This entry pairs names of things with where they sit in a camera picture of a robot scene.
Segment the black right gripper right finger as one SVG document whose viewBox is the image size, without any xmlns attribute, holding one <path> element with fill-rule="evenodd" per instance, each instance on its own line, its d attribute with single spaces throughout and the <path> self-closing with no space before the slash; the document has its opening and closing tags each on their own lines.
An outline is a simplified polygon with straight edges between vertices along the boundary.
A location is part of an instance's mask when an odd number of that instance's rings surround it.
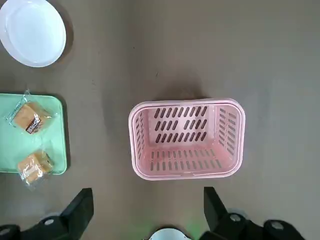
<svg viewBox="0 0 320 240">
<path fill-rule="evenodd" d="M 203 209 L 209 230 L 201 240 L 303 240 L 290 223 L 268 219 L 262 226 L 236 212 L 228 212 L 214 187 L 203 190 Z"/>
</svg>

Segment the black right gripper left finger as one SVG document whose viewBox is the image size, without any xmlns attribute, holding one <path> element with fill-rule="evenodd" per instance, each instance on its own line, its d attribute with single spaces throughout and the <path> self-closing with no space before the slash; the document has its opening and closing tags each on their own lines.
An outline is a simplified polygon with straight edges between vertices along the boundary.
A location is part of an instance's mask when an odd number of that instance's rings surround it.
<svg viewBox="0 0 320 240">
<path fill-rule="evenodd" d="M 2 240 L 79 240 L 94 215 L 91 188 L 83 188 L 59 214 L 50 215 L 29 229 L 5 224 L 0 227 Z"/>
</svg>

